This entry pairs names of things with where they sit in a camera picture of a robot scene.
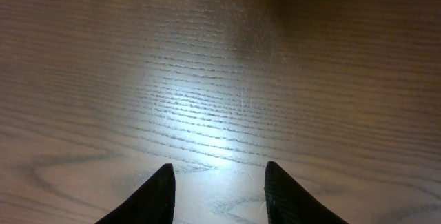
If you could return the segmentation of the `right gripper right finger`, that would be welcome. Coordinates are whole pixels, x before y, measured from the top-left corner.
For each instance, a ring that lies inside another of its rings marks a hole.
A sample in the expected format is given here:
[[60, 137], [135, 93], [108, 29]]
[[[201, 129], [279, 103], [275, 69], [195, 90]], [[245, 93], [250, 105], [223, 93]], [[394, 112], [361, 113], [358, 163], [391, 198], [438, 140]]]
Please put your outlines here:
[[266, 165], [264, 190], [269, 224], [347, 224], [274, 161]]

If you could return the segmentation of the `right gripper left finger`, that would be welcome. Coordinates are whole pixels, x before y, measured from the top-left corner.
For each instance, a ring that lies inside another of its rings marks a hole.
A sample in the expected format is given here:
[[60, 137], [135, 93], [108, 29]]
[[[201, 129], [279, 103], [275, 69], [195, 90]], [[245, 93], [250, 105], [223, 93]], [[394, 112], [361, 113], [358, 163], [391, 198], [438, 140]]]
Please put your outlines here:
[[166, 163], [96, 224], [172, 224], [175, 193], [174, 168]]

